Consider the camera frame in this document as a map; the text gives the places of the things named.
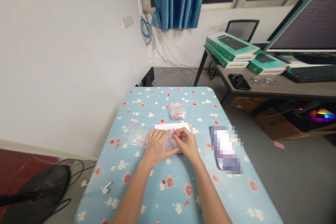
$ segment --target pink sticky note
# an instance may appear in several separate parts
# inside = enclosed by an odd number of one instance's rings
[[[274,145],[275,145],[276,147],[281,148],[281,149],[285,149],[285,146],[284,146],[282,143],[278,143],[278,142],[275,142],[275,141],[274,141]]]

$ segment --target desk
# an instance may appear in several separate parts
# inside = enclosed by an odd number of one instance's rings
[[[213,59],[211,52],[205,48],[194,86],[197,86],[208,55],[214,63],[216,62]],[[267,83],[254,83],[250,79],[257,75],[248,68],[224,68],[221,65],[217,65],[216,67],[228,89],[227,94],[220,102],[223,108],[227,107],[237,96],[336,102],[336,82],[295,83],[282,75],[259,75],[261,78],[271,78],[272,80],[275,80],[275,84],[270,85]],[[233,73],[242,74],[249,83],[251,90],[245,91],[235,89],[229,80],[229,74]]]
[[[125,129],[132,118],[148,130],[154,124],[181,122],[170,119],[166,105],[172,102],[187,104],[184,122],[192,124],[190,130],[196,136],[201,158],[232,222],[283,223],[243,147],[237,149],[243,175],[227,175],[217,168],[214,153],[207,145],[211,143],[209,127],[230,125],[230,121],[208,87],[133,87],[127,91],[78,206],[75,223],[111,222],[129,185],[124,184],[124,176],[134,174],[145,151],[127,143]],[[168,177],[174,180],[174,187],[162,183]],[[110,181],[110,191],[103,195],[102,188]],[[192,195],[184,192],[186,183],[192,185]],[[153,168],[139,223],[203,223],[198,196],[191,163],[183,154],[174,155]]]

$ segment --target smartphone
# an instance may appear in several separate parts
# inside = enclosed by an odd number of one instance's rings
[[[237,73],[234,74],[230,73],[229,79],[235,89],[247,90],[247,91],[251,90],[250,85],[247,83],[243,75]]]
[[[240,158],[236,153],[240,143],[232,126],[211,126],[210,134],[218,168],[230,174],[242,174]]]

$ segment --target blue cable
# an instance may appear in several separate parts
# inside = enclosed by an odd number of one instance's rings
[[[148,42],[146,40],[146,45],[148,46],[152,42],[152,37],[153,37],[152,26],[143,17],[141,17],[140,26],[141,26],[142,36],[145,38],[145,40],[149,39]]]

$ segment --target eyeglasses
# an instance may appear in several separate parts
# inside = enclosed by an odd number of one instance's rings
[[[270,84],[270,85],[274,85],[275,84],[275,80],[272,80],[271,78],[260,78],[258,76],[254,76],[250,80],[253,80],[252,84],[254,82],[257,82],[257,83],[266,82],[267,84]]]

